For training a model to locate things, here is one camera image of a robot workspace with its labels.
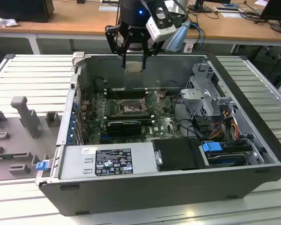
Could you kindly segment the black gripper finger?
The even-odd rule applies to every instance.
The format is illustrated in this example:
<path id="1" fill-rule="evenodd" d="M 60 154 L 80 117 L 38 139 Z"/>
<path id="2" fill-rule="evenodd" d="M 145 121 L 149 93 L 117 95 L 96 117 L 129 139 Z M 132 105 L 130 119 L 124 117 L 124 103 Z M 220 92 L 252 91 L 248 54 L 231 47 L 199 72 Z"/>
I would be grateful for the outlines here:
<path id="1" fill-rule="evenodd" d="M 121 46 L 118 45 L 117 37 L 118 34 L 123 37 L 123 43 Z M 122 68 L 126 68 L 126 53 L 130 44 L 133 42 L 133 33 L 128 28 L 128 24 L 120 22 L 116 26 L 107 25 L 105 27 L 105 36 L 113 54 L 117 54 L 122 57 Z"/>
<path id="2" fill-rule="evenodd" d="M 142 47 L 143 47 L 143 61 L 142 61 L 142 70 L 146 69 L 147 58 L 154 55 L 156 56 L 162 49 L 162 46 L 165 41 L 154 42 L 153 45 L 148 47 L 148 40 L 150 38 L 149 34 L 142 33 Z"/>

